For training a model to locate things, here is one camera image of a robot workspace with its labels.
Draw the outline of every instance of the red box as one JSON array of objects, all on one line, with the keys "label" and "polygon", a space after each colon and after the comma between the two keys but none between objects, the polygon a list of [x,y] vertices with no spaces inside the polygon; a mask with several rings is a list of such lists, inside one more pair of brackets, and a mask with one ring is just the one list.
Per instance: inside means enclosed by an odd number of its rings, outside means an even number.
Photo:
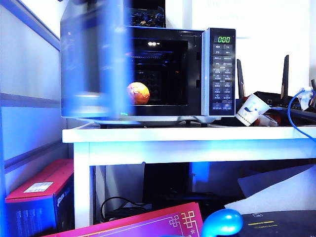
[{"label": "red box", "polygon": [[5,199],[9,236],[33,237],[75,228],[74,163],[58,159]]}]

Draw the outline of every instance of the paper cup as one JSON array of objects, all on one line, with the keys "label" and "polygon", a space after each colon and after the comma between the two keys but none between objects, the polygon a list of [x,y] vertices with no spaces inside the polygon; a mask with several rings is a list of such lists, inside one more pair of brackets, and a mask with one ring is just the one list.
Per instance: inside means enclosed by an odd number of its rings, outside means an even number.
[{"label": "paper cup", "polygon": [[259,97],[251,94],[236,113],[235,117],[246,126],[250,126],[259,115],[264,114],[269,108],[269,105]]}]

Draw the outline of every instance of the white shelf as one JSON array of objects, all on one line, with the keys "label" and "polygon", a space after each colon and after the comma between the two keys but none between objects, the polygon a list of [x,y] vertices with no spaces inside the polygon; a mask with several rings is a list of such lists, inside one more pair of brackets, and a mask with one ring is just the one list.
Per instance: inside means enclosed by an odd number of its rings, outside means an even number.
[{"label": "white shelf", "polygon": [[[316,127],[300,127],[316,137]],[[92,224],[91,166],[315,158],[316,142],[293,127],[108,128],[63,130],[74,144],[76,228]]]},{"label": "white shelf", "polygon": [[[316,126],[299,127],[316,137]],[[293,127],[164,127],[99,129],[86,124],[63,130],[63,142],[146,142],[308,139]]]}]

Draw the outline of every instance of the blue cable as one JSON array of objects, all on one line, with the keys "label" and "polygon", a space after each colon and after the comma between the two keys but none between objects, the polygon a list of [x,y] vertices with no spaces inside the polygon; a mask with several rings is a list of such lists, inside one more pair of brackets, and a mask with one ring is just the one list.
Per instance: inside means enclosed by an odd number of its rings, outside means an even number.
[{"label": "blue cable", "polygon": [[[298,130],[300,133],[304,134],[305,136],[311,138],[314,142],[316,142],[316,139],[315,139],[314,137],[312,137],[312,136],[308,135],[307,133],[303,132],[302,130],[300,130],[300,129],[293,123],[293,121],[292,121],[292,119],[291,119],[291,116],[290,116],[290,108],[291,108],[291,105],[292,105],[294,99],[295,99],[299,94],[301,94],[301,93],[303,93],[303,92],[305,92],[304,89],[302,89],[300,92],[298,92],[296,95],[294,95],[293,98],[291,99],[291,101],[290,101],[290,103],[288,104],[288,107],[287,107],[287,117],[288,117],[288,120],[290,121],[291,125],[292,125],[296,130]],[[314,90],[312,90],[312,93],[313,93],[313,95],[312,95],[311,99],[313,99],[313,98],[315,97],[315,91],[314,91]]]}]

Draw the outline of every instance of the green digital numbers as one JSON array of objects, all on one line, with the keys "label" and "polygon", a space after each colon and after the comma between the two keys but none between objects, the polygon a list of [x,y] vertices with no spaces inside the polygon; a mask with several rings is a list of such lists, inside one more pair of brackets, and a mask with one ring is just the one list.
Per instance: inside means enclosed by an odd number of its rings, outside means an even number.
[{"label": "green digital numbers", "polygon": [[218,43],[230,43],[231,37],[230,36],[219,36],[217,39]]}]

